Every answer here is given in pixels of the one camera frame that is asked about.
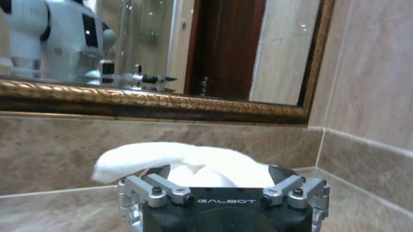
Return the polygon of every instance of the glass shower door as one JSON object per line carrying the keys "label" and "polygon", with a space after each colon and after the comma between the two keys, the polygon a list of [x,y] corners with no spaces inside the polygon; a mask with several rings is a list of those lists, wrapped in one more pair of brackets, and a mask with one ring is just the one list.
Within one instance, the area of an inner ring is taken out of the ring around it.
{"label": "glass shower door", "polygon": [[118,73],[169,74],[174,0],[122,0]]}

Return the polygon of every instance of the beige marble wall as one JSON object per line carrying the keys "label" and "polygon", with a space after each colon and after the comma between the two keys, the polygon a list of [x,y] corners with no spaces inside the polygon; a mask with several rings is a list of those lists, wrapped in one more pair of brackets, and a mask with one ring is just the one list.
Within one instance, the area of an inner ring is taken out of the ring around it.
{"label": "beige marble wall", "polygon": [[287,168],[315,166],[321,134],[305,128],[0,117],[0,196],[100,186],[92,181],[97,159],[138,142],[217,146]]}
{"label": "beige marble wall", "polygon": [[297,105],[320,0],[269,0],[251,100]]}
{"label": "beige marble wall", "polygon": [[344,34],[351,8],[352,0],[336,0],[309,119],[309,126],[312,127],[323,127],[325,125],[335,76],[337,74],[339,61],[344,51]]}
{"label": "beige marble wall", "polygon": [[184,93],[186,84],[186,72],[188,72],[188,52],[189,42],[193,27],[193,11],[194,0],[178,0],[177,9],[177,21],[174,32],[174,48],[172,54],[172,64],[169,76],[178,80],[169,84],[169,87],[176,89],[176,93]]}
{"label": "beige marble wall", "polygon": [[413,152],[328,130],[319,166],[413,211]]}
{"label": "beige marble wall", "polygon": [[352,0],[351,7],[343,42],[328,46],[343,46],[336,79],[319,85],[311,122],[412,150],[413,1]]}

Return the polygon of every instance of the marble countertop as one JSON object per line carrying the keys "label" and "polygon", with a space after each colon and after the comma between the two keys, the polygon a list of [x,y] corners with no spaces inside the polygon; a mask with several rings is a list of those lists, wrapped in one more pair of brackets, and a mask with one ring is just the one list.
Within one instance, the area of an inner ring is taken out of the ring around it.
{"label": "marble countertop", "polygon": [[[321,170],[301,170],[332,186],[323,232],[411,232],[413,216]],[[117,187],[0,198],[2,232],[128,232]]]}

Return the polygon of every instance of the wooden door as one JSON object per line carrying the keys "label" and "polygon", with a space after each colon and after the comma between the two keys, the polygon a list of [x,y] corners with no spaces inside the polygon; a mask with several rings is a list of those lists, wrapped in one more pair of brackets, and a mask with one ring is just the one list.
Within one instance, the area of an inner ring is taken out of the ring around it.
{"label": "wooden door", "polygon": [[265,1],[196,0],[186,94],[248,100]]}

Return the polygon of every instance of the gold ornate mirror frame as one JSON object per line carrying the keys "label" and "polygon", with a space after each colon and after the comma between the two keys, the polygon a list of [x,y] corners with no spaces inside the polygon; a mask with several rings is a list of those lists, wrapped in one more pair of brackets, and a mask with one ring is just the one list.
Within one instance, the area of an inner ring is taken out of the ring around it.
{"label": "gold ornate mirror frame", "polygon": [[299,106],[120,90],[0,76],[0,111],[153,120],[307,124],[335,0],[321,0]]}

